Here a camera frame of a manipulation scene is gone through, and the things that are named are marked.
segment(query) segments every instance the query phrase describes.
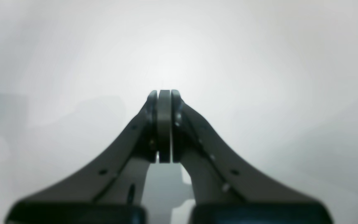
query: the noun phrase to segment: gray surface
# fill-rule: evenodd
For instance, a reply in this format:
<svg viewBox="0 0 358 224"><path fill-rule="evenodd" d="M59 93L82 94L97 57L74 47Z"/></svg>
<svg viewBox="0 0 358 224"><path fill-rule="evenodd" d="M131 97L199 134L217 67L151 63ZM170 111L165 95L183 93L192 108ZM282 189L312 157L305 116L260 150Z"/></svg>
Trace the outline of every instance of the gray surface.
<svg viewBox="0 0 358 224"><path fill-rule="evenodd" d="M178 89L240 156L358 224L358 0L0 0L0 223L103 151L153 89ZM146 180L155 223L190 197L156 181L177 171ZM173 186L163 207L156 189Z"/></svg>

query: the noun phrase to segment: screw hole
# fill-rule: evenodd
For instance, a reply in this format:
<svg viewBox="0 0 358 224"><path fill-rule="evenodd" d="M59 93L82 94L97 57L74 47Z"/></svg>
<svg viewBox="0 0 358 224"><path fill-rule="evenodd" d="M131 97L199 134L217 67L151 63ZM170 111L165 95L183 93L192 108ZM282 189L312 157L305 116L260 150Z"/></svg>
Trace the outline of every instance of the screw hole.
<svg viewBox="0 0 358 224"><path fill-rule="evenodd" d="M240 172L238 172L238 170L235 170L235 169L230 170L230 172L236 176L240 175Z"/></svg>
<svg viewBox="0 0 358 224"><path fill-rule="evenodd" d="M106 169L101 169L99 170L99 175L104 175L107 173L107 170Z"/></svg>

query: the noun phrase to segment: gray wall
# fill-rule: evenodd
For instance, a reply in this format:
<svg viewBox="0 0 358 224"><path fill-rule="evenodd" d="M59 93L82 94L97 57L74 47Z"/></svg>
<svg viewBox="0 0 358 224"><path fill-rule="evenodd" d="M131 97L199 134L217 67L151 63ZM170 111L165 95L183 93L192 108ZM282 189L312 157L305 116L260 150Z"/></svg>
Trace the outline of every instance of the gray wall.
<svg viewBox="0 0 358 224"><path fill-rule="evenodd" d="M358 224L358 0L0 0L0 223L173 88L248 162ZM186 222L181 170L150 168L152 223Z"/></svg>

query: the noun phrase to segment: white background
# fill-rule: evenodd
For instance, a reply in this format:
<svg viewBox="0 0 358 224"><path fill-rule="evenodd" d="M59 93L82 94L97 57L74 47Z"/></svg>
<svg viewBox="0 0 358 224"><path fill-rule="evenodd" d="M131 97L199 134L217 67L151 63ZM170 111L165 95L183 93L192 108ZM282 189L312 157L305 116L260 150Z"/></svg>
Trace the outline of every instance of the white background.
<svg viewBox="0 0 358 224"><path fill-rule="evenodd" d="M358 0L0 0L0 224L99 155L153 89L178 89L248 162L358 224ZM151 223L186 223L180 170L150 168Z"/></svg>

